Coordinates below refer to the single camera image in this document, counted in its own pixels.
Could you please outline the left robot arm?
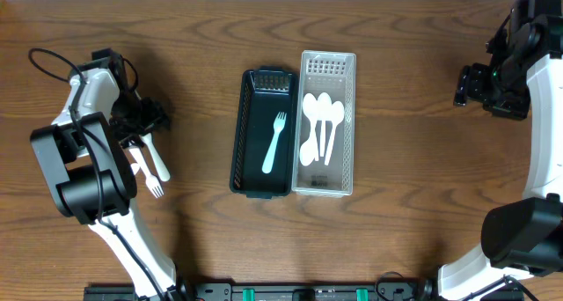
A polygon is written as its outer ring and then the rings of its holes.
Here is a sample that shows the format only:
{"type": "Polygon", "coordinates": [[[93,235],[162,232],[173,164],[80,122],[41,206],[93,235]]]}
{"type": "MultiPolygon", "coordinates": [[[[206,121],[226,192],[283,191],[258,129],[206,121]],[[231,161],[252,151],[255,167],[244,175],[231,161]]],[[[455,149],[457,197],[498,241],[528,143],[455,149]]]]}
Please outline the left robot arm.
{"type": "Polygon", "coordinates": [[[58,211],[87,225],[128,272],[134,300],[188,300],[177,267],[138,212],[137,185],[125,154],[141,136],[166,127],[162,106],[128,81],[131,62],[110,48],[70,66],[63,110],[30,136],[34,155],[58,211]]]}

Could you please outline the white plastic fork top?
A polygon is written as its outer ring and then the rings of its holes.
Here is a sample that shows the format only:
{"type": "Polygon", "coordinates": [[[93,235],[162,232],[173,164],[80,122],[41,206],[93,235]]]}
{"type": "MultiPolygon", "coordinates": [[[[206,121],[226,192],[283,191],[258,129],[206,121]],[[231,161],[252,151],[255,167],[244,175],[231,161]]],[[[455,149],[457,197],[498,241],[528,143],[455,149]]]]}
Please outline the white plastic fork top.
{"type": "Polygon", "coordinates": [[[272,172],[279,136],[285,127],[286,119],[287,119],[287,114],[285,112],[279,112],[274,119],[274,123],[273,123],[274,134],[269,144],[267,154],[264,158],[263,165],[261,167],[261,171],[264,174],[269,174],[272,172]]]}

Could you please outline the white plastic spoon crossing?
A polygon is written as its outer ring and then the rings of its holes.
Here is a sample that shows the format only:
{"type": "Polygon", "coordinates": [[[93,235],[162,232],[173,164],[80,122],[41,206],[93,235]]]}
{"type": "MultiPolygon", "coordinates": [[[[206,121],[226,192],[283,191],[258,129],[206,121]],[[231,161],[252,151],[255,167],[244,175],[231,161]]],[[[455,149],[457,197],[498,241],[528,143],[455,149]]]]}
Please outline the white plastic spoon crossing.
{"type": "Polygon", "coordinates": [[[332,99],[327,92],[322,92],[318,96],[318,115],[321,121],[320,138],[319,138],[319,155],[325,156],[325,140],[326,140],[326,120],[332,107],[332,99]]]}

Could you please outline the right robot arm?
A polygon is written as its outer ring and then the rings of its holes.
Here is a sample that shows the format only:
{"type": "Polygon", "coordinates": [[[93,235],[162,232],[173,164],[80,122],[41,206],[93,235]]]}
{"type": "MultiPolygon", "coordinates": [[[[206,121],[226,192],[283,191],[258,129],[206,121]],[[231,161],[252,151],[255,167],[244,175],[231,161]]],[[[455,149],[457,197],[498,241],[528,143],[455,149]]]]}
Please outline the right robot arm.
{"type": "Polygon", "coordinates": [[[522,282],[562,270],[562,0],[516,0],[486,44],[491,60],[461,70],[453,103],[531,119],[523,198],[492,209],[480,242],[441,266],[421,295],[434,300],[522,300],[522,282]]]}

